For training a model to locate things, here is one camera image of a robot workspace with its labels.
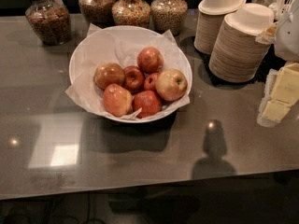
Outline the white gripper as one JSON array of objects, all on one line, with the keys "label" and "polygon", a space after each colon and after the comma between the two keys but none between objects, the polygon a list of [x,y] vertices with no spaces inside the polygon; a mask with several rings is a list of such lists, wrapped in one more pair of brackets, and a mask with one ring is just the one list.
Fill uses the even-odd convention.
[{"label": "white gripper", "polygon": [[271,69],[266,78],[257,123],[275,127],[299,101],[299,3],[293,3],[278,21],[259,33],[255,41],[274,44],[275,54],[286,62],[278,71]]}]

